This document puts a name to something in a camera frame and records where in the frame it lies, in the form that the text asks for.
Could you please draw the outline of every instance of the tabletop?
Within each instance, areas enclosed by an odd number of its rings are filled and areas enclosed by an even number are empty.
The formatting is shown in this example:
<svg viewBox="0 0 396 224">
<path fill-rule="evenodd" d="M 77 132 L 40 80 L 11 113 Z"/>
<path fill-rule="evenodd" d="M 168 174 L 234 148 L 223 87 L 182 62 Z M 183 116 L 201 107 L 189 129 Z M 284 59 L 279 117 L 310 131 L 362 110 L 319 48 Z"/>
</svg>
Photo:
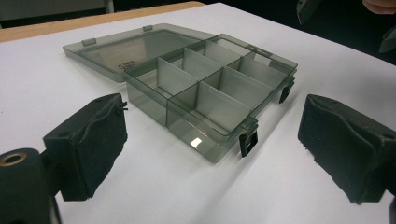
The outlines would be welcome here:
<svg viewBox="0 0 396 224">
<path fill-rule="evenodd" d="M 393 196 L 350 203 L 297 139 L 307 94 L 333 98 L 396 129 L 396 67 L 223 4 L 193 7 L 0 43 L 0 153 L 45 149 L 42 137 L 115 83 L 62 46 L 157 23 L 227 34 L 296 62 L 289 98 L 267 106 L 259 142 L 213 164 L 132 104 L 128 141 L 86 202 L 56 196 L 64 223 L 389 223 Z"/>
</svg>

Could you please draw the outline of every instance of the human hand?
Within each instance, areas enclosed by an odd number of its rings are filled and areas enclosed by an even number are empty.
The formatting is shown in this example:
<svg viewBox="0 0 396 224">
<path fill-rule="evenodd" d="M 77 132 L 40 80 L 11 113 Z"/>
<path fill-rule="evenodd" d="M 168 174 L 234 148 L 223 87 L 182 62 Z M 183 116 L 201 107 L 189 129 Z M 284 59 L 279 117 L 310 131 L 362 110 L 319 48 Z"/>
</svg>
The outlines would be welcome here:
<svg viewBox="0 0 396 224">
<path fill-rule="evenodd" d="M 395 14 L 396 0 L 362 0 L 363 4 L 375 14 Z"/>
</svg>

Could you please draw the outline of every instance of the wooden surface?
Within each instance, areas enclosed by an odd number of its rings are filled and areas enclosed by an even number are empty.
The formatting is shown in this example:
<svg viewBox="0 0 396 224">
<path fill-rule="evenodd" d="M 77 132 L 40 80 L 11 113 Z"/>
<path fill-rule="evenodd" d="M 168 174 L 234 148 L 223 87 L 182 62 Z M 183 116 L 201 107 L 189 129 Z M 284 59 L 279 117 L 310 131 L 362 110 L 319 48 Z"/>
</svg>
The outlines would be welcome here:
<svg viewBox="0 0 396 224">
<path fill-rule="evenodd" d="M 56 32 L 73 30 L 81 27 L 97 25 L 111 21 L 122 21 L 136 17 L 144 17 L 164 12 L 177 11 L 181 9 L 203 6 L 200 2 L 178 3 L 160 7 L 147 7 L 112 14 L 90 16 L 67 21 L 53 21 L 22 27 L 0 29 L 0 42 L 23 39 L 37 35 L 47 35 Z"/>
</svg>

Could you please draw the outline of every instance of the white surface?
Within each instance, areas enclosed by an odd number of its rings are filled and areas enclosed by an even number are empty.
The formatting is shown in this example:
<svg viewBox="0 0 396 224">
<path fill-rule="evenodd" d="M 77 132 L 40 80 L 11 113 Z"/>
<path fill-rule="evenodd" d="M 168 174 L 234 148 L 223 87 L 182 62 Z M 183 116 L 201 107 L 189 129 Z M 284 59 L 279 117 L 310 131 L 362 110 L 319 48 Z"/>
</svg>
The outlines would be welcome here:
<svg viewBox="0 0 396 224">
<path fill-rule="evenodd" d="M 341 101 L 396 130 L 396 67 L 222 4 L 0 44 L 0 152 L 44 150 L 42 137 L 117 84 L 66 58 L 63 45 L 161 22 L 225 33 L 299 64 L 290 97 L 271 104 L 259 143 L 212 164 L 129 104 L 129 139 L 93 199 L 57 201 L 71 223 L 389 223 L 392 196 L 349 203 L 297 139 L 308 93 Z"/>
</svg>

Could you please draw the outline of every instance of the compartment box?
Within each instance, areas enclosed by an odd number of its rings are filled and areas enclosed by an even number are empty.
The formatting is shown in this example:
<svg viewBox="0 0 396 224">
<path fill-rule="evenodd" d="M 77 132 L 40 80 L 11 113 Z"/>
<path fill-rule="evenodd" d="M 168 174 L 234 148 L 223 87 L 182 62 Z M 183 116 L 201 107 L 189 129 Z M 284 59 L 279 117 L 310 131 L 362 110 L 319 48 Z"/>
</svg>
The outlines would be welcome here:
<svg viewBox="0 0 396 224">
<path fill-rule="evenodd" d="M 89 39 L 66 55 L 114 81 L 129 101 L 212 162 L 257 143 L 256 117 L 294 83 L 297 64 L 228 35 L 169 24 Z"/>
</svg>

